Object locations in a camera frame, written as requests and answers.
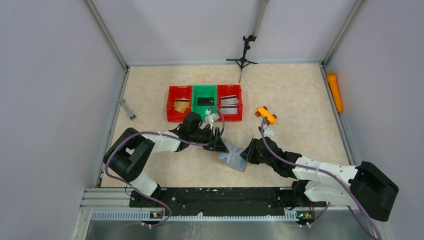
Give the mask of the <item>gold card with stripe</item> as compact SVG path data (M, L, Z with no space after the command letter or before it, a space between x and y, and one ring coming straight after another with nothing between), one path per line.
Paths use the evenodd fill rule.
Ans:
M176 102L189 102L189 104L190 104L190 100L187 99L187 98L176 98L175 101L174 101L174 104Z

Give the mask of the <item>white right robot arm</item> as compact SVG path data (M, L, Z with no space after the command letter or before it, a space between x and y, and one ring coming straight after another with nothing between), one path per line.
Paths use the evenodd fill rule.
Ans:
M293 200L299 206L330 202L358 207L374 220L388 221L399 187L376 165L336 165L284 151L269 137L253 138L240 156L265 164L284 178L293 178Z

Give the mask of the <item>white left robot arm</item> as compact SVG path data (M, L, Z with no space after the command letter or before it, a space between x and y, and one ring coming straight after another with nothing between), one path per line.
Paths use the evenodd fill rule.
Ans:
M144 167L153 153L181 152L188 146L199 146L206 151L229 153L222 140L223 129L207 123L198 113L189 112L176 128L166 132L139 132L127 128L103 157L105 169L111 169L124 182L139 190L141 200L149 207L160 202L159 185Z

